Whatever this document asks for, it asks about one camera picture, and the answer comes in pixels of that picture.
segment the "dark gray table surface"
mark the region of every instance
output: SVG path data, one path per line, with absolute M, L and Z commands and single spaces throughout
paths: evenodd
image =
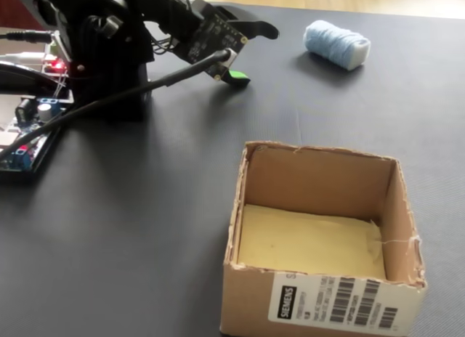
M 429 292 L 412 336 L 465 330 L 465 21 L 246 7 L 234 92 L 207 75 L 153 94 L 148 125 L 80 123 L 33 187 L 0 187 L 0 336 L 218 336 L 222 259 L 246 140 L 401 160 Z M 324 19 L 372 40 L 346 73 L 302 46 Z M 156 78 L 183 63 L 150 65 Z

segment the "cardboard box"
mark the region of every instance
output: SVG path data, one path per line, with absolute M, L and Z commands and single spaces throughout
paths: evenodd
M 387 279 L 238 263 L 246 204 L 375 222 Z M 407 336 L 426 292 L 419 244 L 394 158 L 249 142 L 225 254 L 221 331 L 241 337 Z M 331 319 L 336 299 L 339 319 Z

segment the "barcode label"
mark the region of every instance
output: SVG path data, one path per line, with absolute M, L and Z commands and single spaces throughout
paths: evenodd
M 381 322 L 379 323 L 379 328 L 390 330 L 392 324 L 394 323 L 395 316 L 397 315 L 397 308 L 384 308 L 383 316 L 381 317 Z
M 268 319 L 349 331 L 354 336 L 403 337 L 408 335 L 424 292 L 361 278 L 277 272 Z
M 358 308 L 357 317 L 355 318 L 355 325 L 366 326 L 370 313 L 375 303 L 376 294 L 378 293 L 379 283 L 376 281 L 368 280 L 366 282 L 365 290 L 363 291 L 362 301 Z
M 333 311 L 331 312 L 331 322 L 344 322 L 346 317 L 347 308 L 349 306 L 350 297 L 354 290 L 354 278 L 342 277 L 339 282 L 339 287 L 336 293 L 336 299 L 334 300 Z

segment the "barcode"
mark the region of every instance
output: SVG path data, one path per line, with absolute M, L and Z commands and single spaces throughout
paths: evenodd
M 342 277 L 334 300 L 333 311 L 331 312 L 331 322 L 344 322 L 350 297 L 354 289 L 355 279 Z
M 386 328 L 389 330 L 394 323 L 395 316 L 397 314 L 397 308 L 384 308 L 383 316 L 381 317 L 381 322 L 379 323 L 379 328 Z
M 366 282 L 365 291 L 363 291 L 362 301 L 358 308 L 357 317 L 355 318 L 355 325 L 366 326 L 368 318 L 370 317 L 371 310 L 375 303 L 376 294 L 378 293 L 379 283 L 376 281 L 368 280 Z

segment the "circuit board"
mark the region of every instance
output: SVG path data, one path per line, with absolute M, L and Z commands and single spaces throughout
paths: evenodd
M 21 102 L 25 100 L 32 102 L 31 106 L 34 112 L 30 114 L 28 120 L 23 122 L 18 121 L 20 116 L 17 112 L 17 115 L 4 128 L 4 131 L 0 131 L 0 151 L 2 151 L 2 143 L 5 145 L 3 147 L 6 147 L 8 144 L 44 125 L 44 122 L 41 121 L 37 113 L 37 108 L 40 105 L 53 104 L 57 108 L 54 115 L 59 115 L 73 103 L 73 95 L 72 92 L 68 92 L 68 97 L 62 99 L 21 98 Z M 43 134 L 27 145 L 23 145 L 15 153 L 12 153 L 8 159 L 0 161 L 0 182 L 28 182 L 34 178 L 41 168 L 45 155 L 52 147 L 56 138 L 58 138 L 59 133 L 60 129 Z

